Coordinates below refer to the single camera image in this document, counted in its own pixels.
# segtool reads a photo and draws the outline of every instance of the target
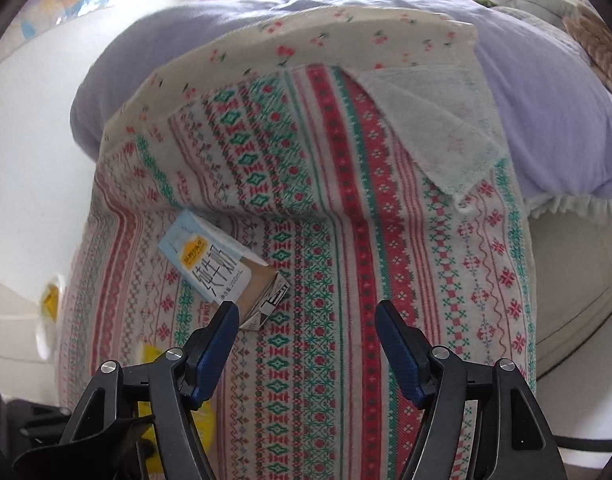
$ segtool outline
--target black cable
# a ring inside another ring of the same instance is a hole
[[[594,453],[612,453],[612,440],[594,440],[591,438],[573,438],[570,436],[554,436],[557,446],[576,451],[591,451]]]

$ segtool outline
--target blanket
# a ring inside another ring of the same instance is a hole
[[[535,385],[534,264],[507,146],[500,136],[502,158],[457,201],[345,68],[282,64],[290,34],[266,68],[209,88],[233,49],[256,50],[248,32],[157,70],[107,128],[60,313],[60,399],[73,406],[106,359],[132,364],[139,342],[182,345],[206,325],[211,305],[157,250],[191,208],[291,285],[261,330],[239,332],[215,393],[220,478],[393,479],[420,416],[379,348],[382,298],[431,343],[509,357]],[[176,109],[153,112],[172,96]],[[473,420],[468,406],[456,478]]]
[[[406,7],[472,23],[528,211],[574,208],[612,224],[612,99],[551,35],[471,0],[200,0],[135,23],[100,56],[73,102],[77,142],[95,160],[106,121],[157,67],[231,30],[326,5]]]

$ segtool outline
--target grey cushion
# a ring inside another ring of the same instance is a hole
[[[525,10],[541,18],[545,22],[551,23],[558,28],[563,28],[561,18],[571,14],[574,5],[565,0],[490,0],[499,6],[513,7]]]

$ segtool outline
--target yellow package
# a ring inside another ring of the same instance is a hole
[[[151,363],[162,353],[163,351],[155,348],[154,346],[142,344],[142,351],[140,352],[141,362]],[[138,409],[140,416],[150,415],[150,413],[152,413],[150,411],[150,402],[139,402]],[[207,400],[201,405],[201,408],[199,408],[199,410],[191,413],[193,414],[195,428],[197,428],[197,433],[199,434],[201,445],[203,446],[203,449],[205,450],[206,454],[208,454],[209,450],[211,449],[212,441],[214,440],[216,425],[215,412],[212,411],[211,401]],[[148,428],[148,431],[144,433],[142,438],[150,440],[155,449],[157,449],[155,428],[153,428],[152,426]],[[161,465],[161,460],[159,458],[158,452],[146,460],[146,469],[148,470],[149,474],[163,473],[164,470]]]

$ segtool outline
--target yellow object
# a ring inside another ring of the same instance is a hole
[[[53,321],[57,321],[57,306],[60,300],[60,290],[57,285],[52,283],[46,286],[44,295],[42,296],[42,315],[50,317]]]
[[[188,240],[183,246],[183,251],[180,256],[180,260],[186,269],[192,269],[195,266],[195,262],[199,260],[206,252],[208,242],[195,235],[193,238]]]
[[[155,348],[154,346],[143,344],[142,346],[142,363],[151,363],[157,357],[159,357],[163,351]],[[139,402],[138,410],[140,416],[150,415],[150,402]],[[215,412],[212,411],[211,401],[207,400],[201,405],[201,408],[193,413],[193,421],[195,422],[195,428],[199,434],[201,445],[208,454],[211,449],[212,441],[215,436]],[[148,431],[142,435],[142,438],[150,440],[153,446],[157,449],[157,438],[155,437],[155,428],[152,426],[148,428]],[[146,469],[149,474],[162,473],[163,467],[159,458],[159,453],[155,453],[149,459],[146,460]]]

